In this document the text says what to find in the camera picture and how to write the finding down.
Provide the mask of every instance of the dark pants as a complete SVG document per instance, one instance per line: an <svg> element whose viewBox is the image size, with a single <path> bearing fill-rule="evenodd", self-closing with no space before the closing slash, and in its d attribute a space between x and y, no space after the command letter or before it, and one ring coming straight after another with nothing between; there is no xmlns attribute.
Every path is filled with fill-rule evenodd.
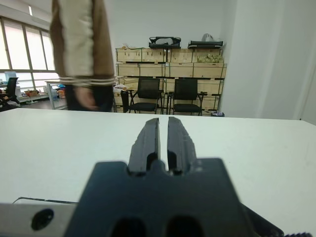
<svg viewBox="0 0 316 237"><path fill-rule="evenodd" d="M95 104L99 107L98 111L111 112L114 100L113 86L94 86L91 89ZM78 102L72 85L66 85L65 92L68 110L90 111Z"/></svg>

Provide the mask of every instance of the white table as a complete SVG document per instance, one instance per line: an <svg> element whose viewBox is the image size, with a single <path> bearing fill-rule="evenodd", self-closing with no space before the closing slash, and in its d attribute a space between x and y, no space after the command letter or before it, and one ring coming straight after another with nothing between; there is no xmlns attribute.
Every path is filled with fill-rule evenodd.
<svg viewBox="0 0 316 237"><path fill-rule="evenodd" d="M316 126L304 121L176 116L199 158L221 157L240 201L287 234L316 236ZM0 114L0 202L78 201L98 161L128 162L145 122L168 116L16 109Z"/></svg>

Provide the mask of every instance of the beige jacket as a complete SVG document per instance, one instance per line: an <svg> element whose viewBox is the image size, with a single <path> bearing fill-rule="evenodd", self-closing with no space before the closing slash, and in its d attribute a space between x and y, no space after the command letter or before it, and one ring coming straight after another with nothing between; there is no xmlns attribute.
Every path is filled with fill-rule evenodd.
<svg viewBox="0 0 316 237"><path fill-rule="evenodd" d="M109 27L103 0L53 0L50 35L64 84L113 85Z"/></svg>

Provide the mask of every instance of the chair backrest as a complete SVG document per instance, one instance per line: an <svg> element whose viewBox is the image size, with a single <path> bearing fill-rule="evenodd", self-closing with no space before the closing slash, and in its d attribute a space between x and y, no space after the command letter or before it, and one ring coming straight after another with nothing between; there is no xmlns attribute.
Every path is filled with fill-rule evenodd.
<svg viewBox="0 0 316 237"><path fill-rule="evenodd" d="M8 94L9 97L15 95L15 88L16 88L17 81L18 81L18 78L9 78L8 85L6 87L6 94Z"/></svg>
<svg viewBox="0 0 316 237"><path fill-rule="evenodd" d="M139 78L137 94L143 99L158 99L160 79Z"/></svg>
<svg viewBox="0 0 316 237"><path fill-rule="evenodd" d="M129 107L128 91L121 90L120 96L122 98L123 113L126 113L128 111L128 107Z"/></svg>
<svg viewBox="0 0 316 237"><path fill-rule="evenodd" d="M174 84L175 100L196 100L198 97L197 79L176 79Z"/></svg>

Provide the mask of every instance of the window frame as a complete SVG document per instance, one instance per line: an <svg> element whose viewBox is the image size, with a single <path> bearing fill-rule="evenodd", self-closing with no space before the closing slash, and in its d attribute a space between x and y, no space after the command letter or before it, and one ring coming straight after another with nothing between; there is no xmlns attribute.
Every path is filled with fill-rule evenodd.
<svg viewBox="0 0 316 237"><path fill-rule="evenodd" d="M9 52L9 48L8 48L8 43L7 43L7 37L6 37L6 32L5 32L5 26L4 26L4 22L8 21L8 22L14 22L14 23L18 23L22 26L22 30L23 30L23 36L24 36L24 44L25 44L25 48L26 48L26 52L27 52L27 58L28 58L28 63L29 63L29 67L30 69L13 69L12 68L12 62L11 62L11 58L10 58L10 52ZM24 22L20 22L17 20L13 20L7 17L3 17L0 16L0 22L1 22L1 28L2 28L2 36L3 37L3 41L4 41L4 46L5 46L5 51L6 51L6 57L8 60L8 65L9 65L9 69L0 69L0 73L4 73L4 72L16 72L16 73L30 73L31 77L32 77L32 83L33 83L33 89L36 89L35 86L35 80L34 80L34 76L33 73L56 73L56 70L49 70L48 66L47 66L47 59L46 59L46 53L45 53L45 48L44 48L44 43L43 43L43 35L42 33L48 33L49 31L37 26L33 26ZM30 55L30 49L29 49L29 44L28 44L28 40L27 40L27 33L26 33L26 27L28 28L33 28L35 30L39 31L39 35L40 35L40 41L41 41L41 47L44 53L44 60L45 60L45 66L46 66L46 70L34 70L33 66L32 66L32 61L31 61L31 55Z"/></svg>

